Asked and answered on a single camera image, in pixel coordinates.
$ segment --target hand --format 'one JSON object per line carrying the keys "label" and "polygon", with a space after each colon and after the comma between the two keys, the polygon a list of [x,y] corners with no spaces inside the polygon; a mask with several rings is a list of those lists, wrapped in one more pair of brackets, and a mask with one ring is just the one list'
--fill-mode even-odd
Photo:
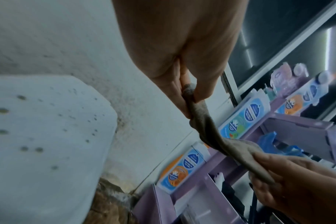
{"label": "hand", "polygon": [[336,223],[336,170],[307,158],[256,153],[269,170],[270,186],[249,174],[258,200],[301,224]]}
{"label": "hand", "polygon": [[237,41],[248,0],[113,0],[135,65],[190,118],[181,96],[189,72],[196,102],[212,95]]}

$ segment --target white wall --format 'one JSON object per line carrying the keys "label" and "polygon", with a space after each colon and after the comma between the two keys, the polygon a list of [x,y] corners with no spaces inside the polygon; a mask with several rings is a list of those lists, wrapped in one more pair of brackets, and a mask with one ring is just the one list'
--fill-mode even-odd
{"label": "white wall", "polygon": [[[110,0],[0,1],[0,74],[42,73],[72,74],[111,102],[118,129],[103,176],[126,192],[155,181],[198,139],[131,62]],[[232,107],[227,98],[219,83],[208,100],[219,122]]]}

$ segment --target gray rag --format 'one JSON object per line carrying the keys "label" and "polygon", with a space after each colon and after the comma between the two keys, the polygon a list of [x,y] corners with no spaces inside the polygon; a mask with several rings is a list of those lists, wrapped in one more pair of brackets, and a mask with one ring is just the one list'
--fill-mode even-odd
{"label": "gray rag", "polygon": [[225,156],[230,156],[249,171],[254,173],[260,180],[272,184],[274,179],[252,156],[254,152],[262,152],[261,148],[254,142],[223,138],[213,122],[205,101],[194,102],[194,84],[184,86],[183,98],[188,104],[192,114],[190,126],[198,131],[200,139],[211,148],[220,151]]}

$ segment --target fingernail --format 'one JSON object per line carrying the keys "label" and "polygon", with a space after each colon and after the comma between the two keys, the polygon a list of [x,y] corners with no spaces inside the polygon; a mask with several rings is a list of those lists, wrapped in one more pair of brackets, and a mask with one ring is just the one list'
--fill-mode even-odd
{"label": "fingernail", "polygon": [[259,162],[267,162],[269,160],[269,155],[263,152],[256,152],[254,153],[254,159],[258,160]]}

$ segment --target cloth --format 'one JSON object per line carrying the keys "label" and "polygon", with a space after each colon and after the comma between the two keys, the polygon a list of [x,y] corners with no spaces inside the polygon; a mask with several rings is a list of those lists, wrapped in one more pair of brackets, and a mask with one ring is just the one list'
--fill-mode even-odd
{"label": "cloth", "polygon": [[192,114],[190,126],[198,131],[200,139],[211,148],[234,158],[262,181],[274,183],[270,174],[252,156],[254,152],[262,152],[261,148],[254,142],[223,138],[209,114],[205,101],[194,102],[194,89],[194,84],[187,84],[182,95]]}

